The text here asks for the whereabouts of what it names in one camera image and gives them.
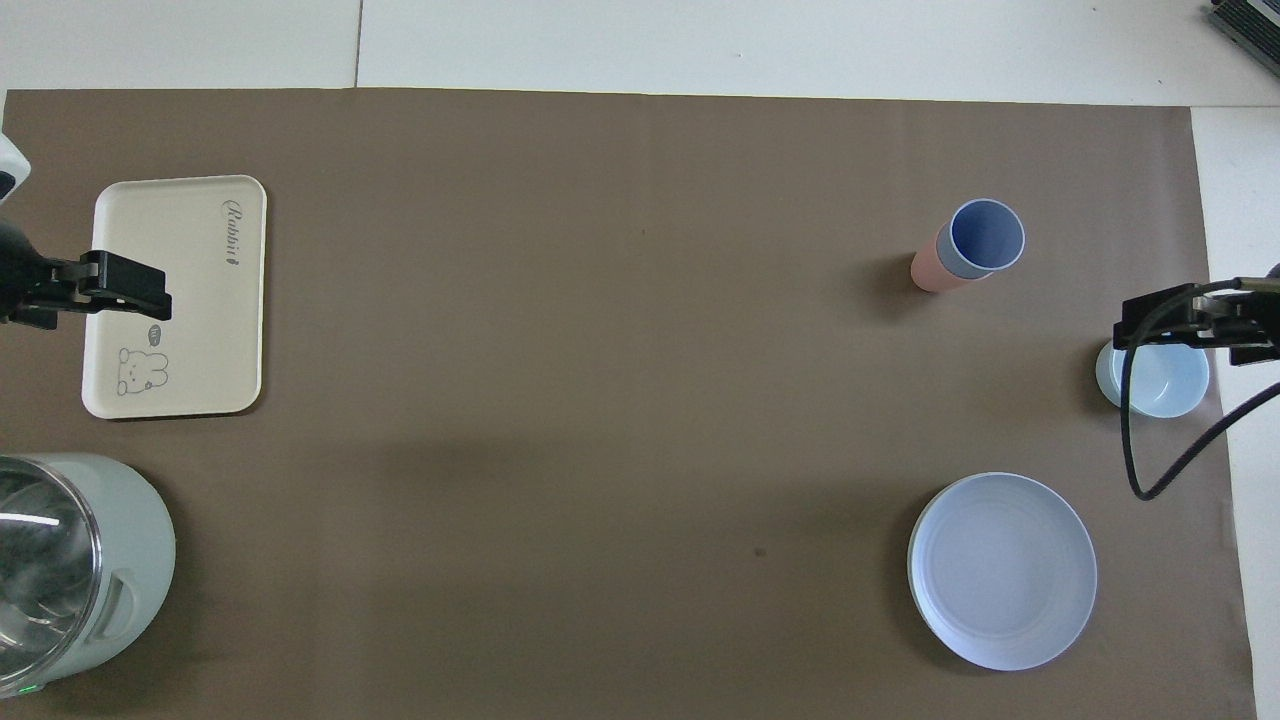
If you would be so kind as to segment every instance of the electric kettle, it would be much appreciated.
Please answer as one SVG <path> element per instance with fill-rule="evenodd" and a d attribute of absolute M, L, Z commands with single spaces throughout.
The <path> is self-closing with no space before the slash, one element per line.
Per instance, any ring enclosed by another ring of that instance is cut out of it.
<path fill-rule="evenodd" d="M 160 610 L 174 555 L 160 495 L 128 465 L 0 455 L 0 698 L 119 655 Z"/>

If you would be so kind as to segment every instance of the plate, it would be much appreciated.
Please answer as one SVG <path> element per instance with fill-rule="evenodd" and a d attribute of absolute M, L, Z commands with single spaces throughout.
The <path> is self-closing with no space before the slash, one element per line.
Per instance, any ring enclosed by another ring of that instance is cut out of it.
<path fill-rule="evenodd" d="M 1089 533 L 1048 487 L 1012 473 L 950 484 L 920 512 L 908 550 L 911 596 L 969 662 L 1027 670 L 1084 630 L 1098 588 Z"/>

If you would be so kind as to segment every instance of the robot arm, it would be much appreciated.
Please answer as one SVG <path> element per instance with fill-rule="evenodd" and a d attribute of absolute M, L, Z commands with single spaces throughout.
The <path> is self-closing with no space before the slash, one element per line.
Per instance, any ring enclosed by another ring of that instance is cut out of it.
<path fill-rule="evenodd" d="M 0 135 L 0 204 L 31 174 L 31 163 Z M 0 220 L 0 323 L 58 327 L 58 313 L 116 310 L 173 316 L 164 272 L 91 250 L 79 260 L 45 258 L 17 227 Z"/>

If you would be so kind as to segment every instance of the blue cup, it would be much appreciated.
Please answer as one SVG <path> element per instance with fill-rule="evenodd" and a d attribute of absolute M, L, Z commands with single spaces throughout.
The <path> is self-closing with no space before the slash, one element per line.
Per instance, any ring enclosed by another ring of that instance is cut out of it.
<path fill-rule="evenodd" d="M 982 279 L 1023 256 L 1027 232 L 1018 213 L 998 200 L 970 200 L 938 232 L 938 260 L 957 278 Z"/>

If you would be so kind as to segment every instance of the kettle handle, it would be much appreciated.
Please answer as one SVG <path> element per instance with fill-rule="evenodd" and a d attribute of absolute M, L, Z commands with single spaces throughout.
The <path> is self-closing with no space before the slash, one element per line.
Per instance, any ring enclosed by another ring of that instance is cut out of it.
<path fill-rule="evenodd" d="M 133 573 L 113 570 L 106 585 L 102 615 L 84 638 L 86 643 L 114 641 L 133 626 L 138 616 L 138 585 Z"/>

